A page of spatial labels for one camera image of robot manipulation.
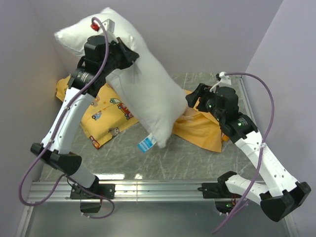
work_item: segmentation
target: yellow fabric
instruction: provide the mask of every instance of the yellow fabric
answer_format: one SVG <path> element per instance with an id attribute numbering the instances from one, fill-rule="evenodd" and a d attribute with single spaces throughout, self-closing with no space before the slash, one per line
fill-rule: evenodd
<path id="1" fill-rule="evenodd" d="M 222 131 L 218 121 L 210 113 L 199 112 L 197 105 L 198 102 L 177 119 L 172 133 L 204 149 L 221 152 Z"/>
<path id="2" fill-rule="evenodd" d="M 56 96 L 61 101 L 65 99 L 69 79 L 70 76 L 57 83 Z M 128 115 L 128 110 L 121 104 L 119 96 L 110 85 L 105 84 L 95 101 L 86 110 L 80 125 L 86 136 L 92 140 L 94 147 L 99 149 L 119 132 L 138 122 L 132 115 L 132 118 L 126 119 Z M 218 121 L 210 113 L 202 113 L 195 108 L 188 108 L 176 120 L 172 132 L 201 148 L 214 152 L 221 152 L 222 140 L 227 140 L 227 137 L 222 137 Z"/>
<path id="3" fill-rule="evenodd" d="M 57 83 L 56 97 L 63 101 L 70 76 Z M 84 113 L 80 125 L 92 144 L 99 149 L 118 133 L 137 123 L 119 96 L 106 84 Z"/>

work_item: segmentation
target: metal frame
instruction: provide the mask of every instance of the metal frame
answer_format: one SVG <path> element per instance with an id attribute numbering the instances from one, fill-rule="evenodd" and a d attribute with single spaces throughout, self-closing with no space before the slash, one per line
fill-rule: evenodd
<path id="1" fill-rule="evenodd" d="M 243 78 L 237 78 L 241 96 L 246 104 L 247 115 L 255 122 L 254 115 L 250 106 L 249 99 L 243 83 Z M 116 192 L 114 202 L 128 201 L 228 201 L 229 198 L 221 199 L 203 199 L 202 192 L 198 191 L 202 183 L 216 183 L 217 180 L 107 180 L 100 181 L 102 184 L 115 184 Z M 54 182 L 33 182 L 28 202 L 36 202 L 42 200 L 48 195 L 52 189 Z M 71 187 L 67 182 L 60 182 L 47 202 L 80 202 L 80 200 L 69 199 Z M 85 201 L 98 202 L 98 199 L 88 199 Z M 16 237 L 24 237 L 31 219 L 33 207 L 25 207 L 19 227 L 16 232 Z M 285 218 L 286 228 L 290 237 L 299 237 L 298 230 L 292 213 Z"/>

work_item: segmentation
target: robotic arm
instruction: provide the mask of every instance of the robotic arm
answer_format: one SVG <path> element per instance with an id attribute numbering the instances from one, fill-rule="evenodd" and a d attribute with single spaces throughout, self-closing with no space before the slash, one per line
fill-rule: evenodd
<path id="1" fill-rule="evenodd" d="M 186 96 L 189 107 L 196 107 L 201 112 L 211 113 L 218 121 L 225 135 L 235 143 L 257 167 L 262 136 L 254 122 L 239 112 L 238 96 L 230 87 L 216 87 L 200 83 L 197 89 Z M 277 160 L 268 146 L 263 147 L 262 164 L 259 171 L 265 185 L 254 183 L 247 199 L 259 204 L 264 213 L 273 221 L 279 221 L 299 207 L 311 192 L 306 182 L 298 182 Z M 242 195 L 250 180 L 242 178 L 233 171 L 218 178 L 217 187 L 202 187 L 203 192 L 219 196 L 230 194 Z"/>
<path id="2" fill-rule="evenodd" d="M 53 126 L 41 143 L 33 143 L 31 147 L 31 152 L 38 156 L 44 147 L 52 142 L 41 160 L 54 169 L 62 171 L 72 180 L 95 194 L 100 194 L 99 179 L 82 165 L 80 156 L 70 152 L 71 144 L 84 112 L 93 102 L 100 88 L 106 83 L 106 76 L 115 69 L 123 70 L 130 67 L 139 57 L 136 52 L 127 48 L 120 38 L 115 38 L 109 31 L 108 36 L 112 40 L 109 43 L 109 56 L 100 76 L 67 108 L 68 102 L 92 80 L 104 60 L 105 38 L 104 36 L 92 36 L 84 45 L 85 56 L 80 59 L 78 68 L 71 73 L 65 100 Z M 59 125 L 54 141 L 51 141 L 51 134 L 57 127 L 58 120 L 65 108 L 68 111 Z"/>

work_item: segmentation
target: table top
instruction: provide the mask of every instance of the table top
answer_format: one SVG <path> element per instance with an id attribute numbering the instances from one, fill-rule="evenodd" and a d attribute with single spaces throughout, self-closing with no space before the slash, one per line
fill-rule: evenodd
<path id="1" fill-rule="evenodd" d="M 173 73 L 171 77 L 183 89 L 193 91 L 199 83 L 213 85 L 216 74 Z M 240 78 L 232 78 L 232 87 L 239 96 L 239 108 L 249 115 L 249 108 L 241 89 Z M 83 164 L 100 179 L 217 179 L 227 171 L 235 171 L 250 179 L 255 167 L 231 141 L 223 142 L 222 152 L 200 148 L 176 135 L 171 135 L 166 147 L 153 146 L 142 153 L 137 142 L 147 136 L 140 123 L 131 126 L 99 150 L 79 127 L 72 152 L 82 156 Z M 55 181 L 61 172 L 44 165 L 40 180 Z"/>

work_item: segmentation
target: cable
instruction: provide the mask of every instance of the cable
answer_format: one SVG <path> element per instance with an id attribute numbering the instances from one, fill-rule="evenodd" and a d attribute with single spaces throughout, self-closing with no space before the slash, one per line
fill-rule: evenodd
<path id="1" fill-rule="evenodd" d="M 269 126 L 267 128 L 266 133 L 264 134 L 263 138 L 262 138 L 262 143 L 261 145 L 265 144 L 267 136 L 271 130 L 272 127 L 272 123 L 273 123 L 273 119 L 275 116 L 275 103 L 273 100 L 273 96 L 272 93 L 270 91 L 270 89 L 268 88 L 268 86 L 265 84 L 265 82 L 263 80 L 261 80 L 260 78 L 258 78 L 257 76 L 250 74 L 250 73 L 226 73 L 226 76 L 231 76 L 231 75 L 243 75 L 243 76 L 249 76 L 252 78 L 257 79 L 267 90 L 270 100 L 271 100 L 271 117 L 270 117 L 270 123 Z M 235 207 L 232 209 L 232 211 L 229 213 L 229 215 L 226 217 L 226 219 L 212 232 L 212 234 L 216 234 L 235 214 L 237 214 L 238 212 L 240 212 L 245 206 L 246 204 L 242 205 L 241 207 L 239 207 L 242 203 L 242 201 L 246 198 L 246 196 L 248 195 L 251 187 L 253 186 L 253 184 L 255 183 L 258 174 L 259 174 L 259 170 L 261 167 L 261 162 L 262 162 L 262 154 L 263 154 L 263 146 L 260 147 L 260 152 L 259 152 L 259 157 L 258 157 L 258 165 L 257 165 L 257 169 L 256 172 L 248 186 L 248 188 L 246 189 L 246 191 L 244 192 L 244 194 L 241 196 L 241 198 L 239 199 L 239 201 L 237 202 L 237 204 L 235 205 Z"/>
<path id="2" fill-rule="evenodd" d="M 90 195 L 92 195 L 92 196 L 95 196 L 95 197 L 97 197 L 97 198 L 106 200 L 106 201 L 108 201 L 110 204 L 112 204 L 112 210 L 110 211 L 109 214 L 106 214 L 106 215 L 104 215 L 104 216 L 89 216 L 88 214 L 83 213 L 84 216 L 86 216 L 86 217 L 88 217 L 88 218 L 90 218 L 90 219 L 103 219 L 103 218 L 107 218 L 108 216 L 110 216 L 110 215 L 114 212 L 114 210 L 115 210 L 115 204 L 114 204 L 114 202 L 113 202 L 111 199 L 108 199 L 107 197 L 104 197 L 104 196 L 101 196 L 101 195 L 94 194 L 94 193 L 90 192 L 89 190 L 85 189 L 85 188 L 84 188 L 83 186 L 81 186 L 80 184 L 78 184 L 78 183 L 77 183 L 75 180 L 73 180 L 71 177 L 68 177 L 68 178 L 69 178 L 70 181 L 72 181 L 72 182 L 74 182 L 75 184 L 77 184 L 78 187 L 79 187 L 83 192 L 85 192 L 85 193 L 87 193 L 87 194 L 90 194 Z"/>
<path id="3" fill-rule="evenodd" d="M 38 205 L 41 205 L 43 204 L 47 199 L 49 199 L 49 197 L 52 195 L 52 193 L 55 191 L 59 181 L 62 179 L 62 177 L 65 176 L 65 174 L 61 175 L 58 180 L 56 181 L 53 189 L 50 191 L 50 193 L 47 195 L 47 197 L 45 197 L 43 200 L 39 201 L 39 202 L 36 202 L 36 203 L 28 203 L 26 202 L 23 197 L 22 197 L 22 188 L 23 188 L 23 184 L 25 182 L 25 179 L 26 177 L 29 175 L 30 171 L 33 169 L 33 167 L 36 165 L 36 163 L 40 160 L 40 158 L 43 156 L 43 154 L 49 149 L 49 147 L 51 146 L 51 144 L 53 143 L 54 141 L 54 138 L 58 132 L 58 129 L 68 111 L 68 108 L 70 108 L 70 106 L 75 102 L 75 100 L 83 93 L 85 92 L 96 80 L 97 78 L 100 76 L 100 74 L 102 73 L 104 67 L 105 67 L 105 64 L 108 60 L 108 56 L 109 56 L 109 40 L 108 40 L 108 36 L 107 36 L 107 32 L 105 30 L 105 27 L 104 25 L 102 24 L 102 22 L 96 18 L 96 17 L 93 17 L 91 19 L 92 21 L 92 24 L 95 25 L 94 21 L 96 21 L 100 27 L 102 28 L 102 31 L 104 33 L 104 38 L 105 38 L 105 56 L 104 56 L 104 59 L 103 59 L 103 62 L 102 62 L 102 65 L 99 69 L 99 71 L 97 72 L 97 74 L 92 78 L 92 80 L 87 84 L 85 85 L 70 101 L 69 103 L 67 104 L 67 106 L 65 107 L 65 109 L 63 110 L 60 118 L 58 119 L 57 123 L 56 123 L 56 126 L 55 126 L 55 129 L 53 130 L 52 132 L 52 135 L 50 137 L 50 140 L 49 142 L 47 143 L 46 147 L 44 147 L 44 149 L 42 150 L 42 152 L 38 155 L 38 157 L 33 161 L 33 163 L 30 165 L 30 167 L 28 168 L 28 170 L 25 172 L 25 174 L 23 175 L 22 177 L 22 180 L 19 184 L 19 189 L 18 189 L 18 196 L 19 196 L 19 200 L 21 203 L 23 203 L 24 205 L 26 206 L 38 206 Z"/>

